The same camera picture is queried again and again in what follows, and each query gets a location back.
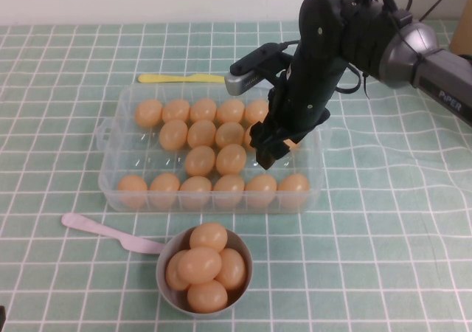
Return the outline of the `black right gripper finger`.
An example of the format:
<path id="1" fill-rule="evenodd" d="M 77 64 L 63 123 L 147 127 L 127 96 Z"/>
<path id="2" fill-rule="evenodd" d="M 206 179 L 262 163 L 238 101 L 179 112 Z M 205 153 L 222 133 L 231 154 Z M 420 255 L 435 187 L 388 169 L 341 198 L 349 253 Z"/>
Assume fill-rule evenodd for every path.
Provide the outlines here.
<path id="1" fill-rule="evenodd" d="M 267 150 L 274 140 L 274 127 L 269 122 L 256 122 L 250 129 L 250 137 L 253 149 L 259 152 Z"/>
<path id="2" fill-rule="evenodd" d="M 257 162 L 262 168 L 269 169 L 277 160 L 288 155 L 293 148 L 295 148 L 295 143 L 290 139 L 276 142 L 267 150 L 257 151 Z"/>

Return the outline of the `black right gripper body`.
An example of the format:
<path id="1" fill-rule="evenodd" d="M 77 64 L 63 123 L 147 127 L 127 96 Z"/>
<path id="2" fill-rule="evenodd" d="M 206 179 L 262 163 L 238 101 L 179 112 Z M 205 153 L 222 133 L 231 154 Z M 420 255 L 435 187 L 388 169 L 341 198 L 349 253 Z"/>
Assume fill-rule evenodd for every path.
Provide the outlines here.
<path id="1" fill-rule="evenodd" d="M 269 92 L 267 127 L 271 140 L 302 139 L 318 124 L 347 62 L 340 58 L 293 57 Z"/>

